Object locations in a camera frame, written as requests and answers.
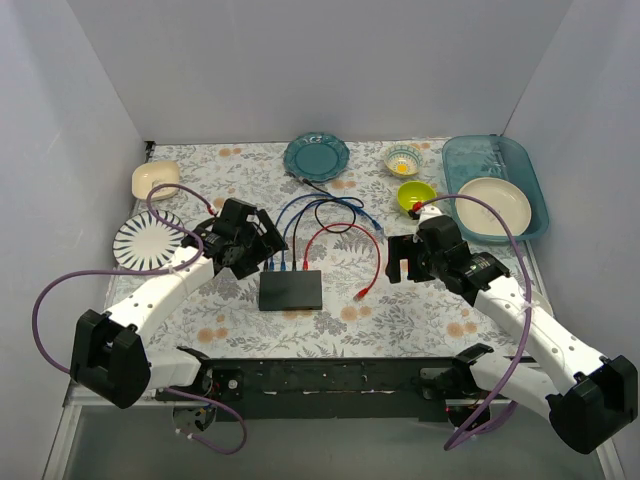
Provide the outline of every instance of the teal tray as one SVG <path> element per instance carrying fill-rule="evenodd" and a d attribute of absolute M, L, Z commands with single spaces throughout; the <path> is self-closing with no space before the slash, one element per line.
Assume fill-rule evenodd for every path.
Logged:
<path fill-rule="evenodd" d="M 463 185 L 480 177 L 501 178 L 522 190 L 531 204 L 531 222 L 516 240 L 538 238 L 549 228 L 549 213 L 536 173 L 519 143 L 495 135 L 454 137 L 442 148 L 442 161 L 449 193 L 458 193 Z M 482 235 L 468 230 L 460 221 L 455 200 L 451 200 L 451 210 L 466 239 L 480 243 L 508 241 L 506 235 Z"/>

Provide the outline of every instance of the black and white plate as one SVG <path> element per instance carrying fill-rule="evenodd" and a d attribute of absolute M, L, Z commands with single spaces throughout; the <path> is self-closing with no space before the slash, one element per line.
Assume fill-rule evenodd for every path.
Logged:
<path fill-rule="evenodd" d="M 182 221 L 171 212 L 158 210 L 158 215 L 182 226 Z M 120 227 L 113 240 L 113 254 L 128 270 L 153 270 L 171 260 L 183 237 L 183 233 L 160 223 L 147 210 Z"/>

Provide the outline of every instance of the blue plate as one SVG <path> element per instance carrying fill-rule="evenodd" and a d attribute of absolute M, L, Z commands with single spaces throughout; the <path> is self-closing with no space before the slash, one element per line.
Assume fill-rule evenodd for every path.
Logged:
<path fill-rule="evenodd" d="M 296 138 L 284 152 L 284 168 L 312 182 L 337 177 L 347 166 L 349 149 L 328 133 L 307 133 Z"/>

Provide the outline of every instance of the gray leaf pattern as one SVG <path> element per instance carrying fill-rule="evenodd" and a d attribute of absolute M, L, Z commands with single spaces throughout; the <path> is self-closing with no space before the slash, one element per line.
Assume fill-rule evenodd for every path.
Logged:
<path fill-rule="evenodd" d="M 412 140 L 421 148 L 424 165 L 418 179 L 446 192 L 441 151 L 446 139 Z M 393 142 L 348 143 L 351 158 L 339 178 L 324 185 L 336 196 L 357 196 L 365 210 L 387 235 L 413 231 L 415 224 L 396 204 L 402 180 L 391 176 L 382 161 Z M 285 175 L 285 143 L 240 145 L 161 145 L 152 161 L 173 160 L 181 170 L 181 183 L 194 188 L 221 208 L 229 197 L 265 208 L 275 221 L 282 207 L 295 197 L 313 191 Z M 157 208 L 178 215 L 188 228 L 207 218 L 206 208 L 184 192 L 154 202 Z M 278 225 L 281 231 L 304 206 L 291 207 Z M 449 212 L 449 203 L 439 205 Z M 142 202 L 135 212 L 145 210 Z M 324 222 L 341 222 L 349 212 L 336 206 L 322 209 Z M 364 217 L 358 223 L 374 233 Z M 296 241 L 298 268 L 309 238 L 318 230 L 313 212 L 300 222 Z M 292 246 L 289 230 L 287 239 Z M 508 245 L 477 246 L 512 271 L 522 284 L 522 271 Z M 221 272 L 180 305 L 158 328 L 149 348 L 167 350 L 189 346 L 211 357 L 372 357 L 450 356 L 477 343 L 513 354 L 515 344 L 490 319 L 474 311 L 442 283 L 391 285 L 384 276 L 386 244 L 381 244 L 380 278 L 360 302 L 354 294 L 366 287 L 375 273 L 376 254 L 369 237 L 352 229 L 343 235 L 322 233 L 309 252 L 311 269 L 322 271 L 324 309 L 318 312 L 260 312 L 257 307 L 259 276 L 237 281 Z M 291 251 L 286 252 L 291 261 Z M 280 267 L 280 255 L 275 259 Z M 112 285 L 117 302 L 143 282 L 141 277 L 118 277 Z"/>

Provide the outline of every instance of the yellow-green bowl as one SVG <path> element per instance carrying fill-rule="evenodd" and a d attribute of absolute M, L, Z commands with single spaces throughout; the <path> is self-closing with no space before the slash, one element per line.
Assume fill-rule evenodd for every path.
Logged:
<path fill-rule="evenodd" d="M 424 182 L 406 182 L 398 188 L 398 205 L 405 212 L 417 202 L 425 202 L 437 196 L 436 191 Z"/>

